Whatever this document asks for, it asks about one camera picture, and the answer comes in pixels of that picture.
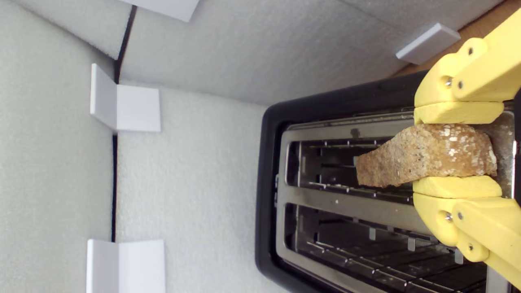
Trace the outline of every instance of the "white plastic bracket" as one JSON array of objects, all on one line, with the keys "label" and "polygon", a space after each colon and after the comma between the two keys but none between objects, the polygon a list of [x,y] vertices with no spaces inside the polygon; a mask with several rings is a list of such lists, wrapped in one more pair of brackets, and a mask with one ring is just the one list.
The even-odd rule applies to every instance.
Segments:
[{"label": "white plastic bracket", "polygon": [[420,65],[460,39],[458,32],[437,23],[409,45],[399,50],[396,57]]},{"label": "white plastic bracket", "polygon": [[118,130],[161,131],[159,90],[116,84],[96,64],[91,71],[91,115]]},{"label": "white plastic bracket", "polygon": [[86,293],[165,293],[163,240],[87,242]]}]

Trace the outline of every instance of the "white foam wall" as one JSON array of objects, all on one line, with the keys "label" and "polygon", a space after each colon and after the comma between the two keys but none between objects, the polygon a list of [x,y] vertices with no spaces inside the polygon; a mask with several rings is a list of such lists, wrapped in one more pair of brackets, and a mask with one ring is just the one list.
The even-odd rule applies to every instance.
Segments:
[{"label": "white foam wall", "polygon": [[189,23],[138,8],[122,77],[269,105],[389,77],[428,28],[499,1],[200,1]]},{"label": "white foam wall", "polygon": [[117,0],[14,0],[113,59],[118,58],[131,5]]},{"label": "white foam wall", "polygon": [[164,239],[170,293],[285,292],[254,260],[265,107],[169,88],[160,96],[161,133],[118,135],[116,240]]},{"label": "white foam wall", "polygon": [[0,0],[0,291],[85,291],[86,241],[110,240],[111,132],[89,115],[102,53]]}]

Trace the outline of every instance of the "screw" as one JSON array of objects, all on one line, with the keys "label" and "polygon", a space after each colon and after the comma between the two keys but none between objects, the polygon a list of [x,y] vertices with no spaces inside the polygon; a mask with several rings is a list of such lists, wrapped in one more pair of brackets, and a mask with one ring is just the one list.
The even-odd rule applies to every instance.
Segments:
[{"label": "screw", "polygon": [[445,220],[452,222],[452,214],[447,212],[447,215],[445,216]]}]

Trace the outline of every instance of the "toaster slot opening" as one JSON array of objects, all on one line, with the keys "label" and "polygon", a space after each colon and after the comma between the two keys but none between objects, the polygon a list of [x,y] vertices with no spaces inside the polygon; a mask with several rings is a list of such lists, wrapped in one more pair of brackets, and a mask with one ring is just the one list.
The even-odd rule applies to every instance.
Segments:
[{"label": "toaster slot opening", "polygon": [[286,182],[291,186],[412,204],[412,185],[361,186],[356,159],[392,137],[294,141],[288,147]]},{"label": "toaster slot opening", "polygon": [[288,204],[289,249],[387,292],[485,292],[487,266],[434,237]]}]

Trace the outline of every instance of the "black gap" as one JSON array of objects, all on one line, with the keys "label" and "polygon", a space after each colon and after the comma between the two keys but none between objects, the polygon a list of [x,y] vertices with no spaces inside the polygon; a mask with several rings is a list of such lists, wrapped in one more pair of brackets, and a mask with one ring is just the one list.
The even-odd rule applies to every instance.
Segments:
[{"label": "black gap", "polygon": [[134,24],[135,12],[137,9],[137,6],[132,5],[132,9],[130,9],[129,20],[127,22],[127,28],[125,29],[125,34],[123,35],[123,42],[121,43],[121,48],[119,49],[118,59],[114,61],[114,81],[117,84],[119,84],[121,65],[123,64],[123,58],[125,57],[125,52],[127,51],[130,31],[132,30],[132,25]]},{"label": "black gap", "polygon": [[[138,7],[132,5],[132,9],[130,9],[129,20],[127,21],[127,28],[125,29],[125,34],[123,35],[123,42],[121,43],[121,48],[119,49],[118,59],[114,61],[114,82],[119,84],[119,79],[121,76],[121,65],[123,64],[123,58],[125,56],[125,52],[127,51],[127,45],[129,42],[130,31],[132,30],[132,25],[134,24],[135,13]],[[116,242],[116,204],[117,204],[117,182],[118,182],[118,136],[117,134],[112,136],[112,170],[113,170],[113,186],[112,186],[112,222],[111,222],[111,237],[110,240],[112,242]]]},{"label": "black gap", "polygon": [[112,172],[113,172],[113,182],[112,182],[112,235],[110,240],[112,242],[116,242],[116,191],[118,182],[118,136],[112,136]]}]

